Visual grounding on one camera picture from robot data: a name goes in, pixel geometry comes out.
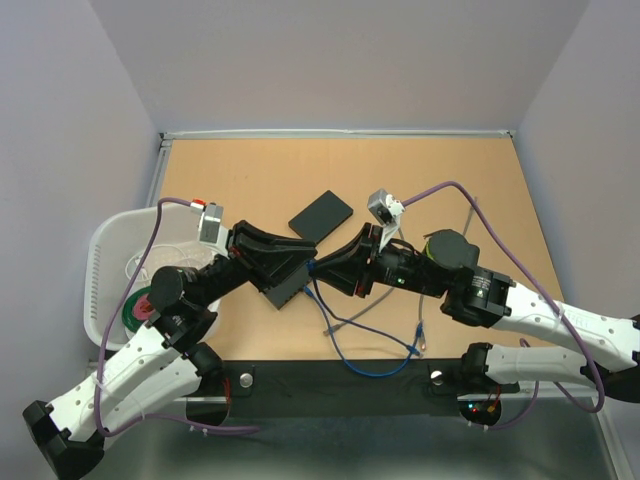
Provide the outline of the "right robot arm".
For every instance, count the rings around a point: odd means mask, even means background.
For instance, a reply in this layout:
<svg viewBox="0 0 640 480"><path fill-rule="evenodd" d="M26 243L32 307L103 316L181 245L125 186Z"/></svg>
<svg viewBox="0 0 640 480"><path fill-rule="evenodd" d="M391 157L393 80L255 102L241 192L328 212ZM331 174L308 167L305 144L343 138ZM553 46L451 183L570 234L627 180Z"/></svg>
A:
<svg viewBox="0 0 640 480"><path fill-rule="evenodd" d="M376 283L440 298L441 312L471 327L511 331L543 347L473 346L460 366L463 384L572 383L601 388L608 398L639 400L639 323L592 313L546 298L511 277L479 266L480 250L460 233L433 233L422 250L386 239L366 224L348 245L313 261L315 281L348 296L367 296Z"/></svg>

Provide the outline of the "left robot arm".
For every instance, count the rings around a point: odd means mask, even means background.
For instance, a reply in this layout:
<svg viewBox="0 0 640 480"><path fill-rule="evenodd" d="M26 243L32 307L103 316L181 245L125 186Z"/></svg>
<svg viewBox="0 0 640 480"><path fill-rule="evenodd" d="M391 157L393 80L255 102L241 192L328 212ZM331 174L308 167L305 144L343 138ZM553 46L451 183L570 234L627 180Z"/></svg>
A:
<svg viewBox="0 0 640 480"><path fill-rule="evenodd" d="M266 292L317 253L308 240L269 234L246 221L220 234L224 250L204 267L166 266L151 281L153 308L134 336L96 371L49 402L23 412L34 443L59 479L81 479L105 453L105 442L194 390L215 392L222 361L206 336L210 307L250 283Z"/></svg>

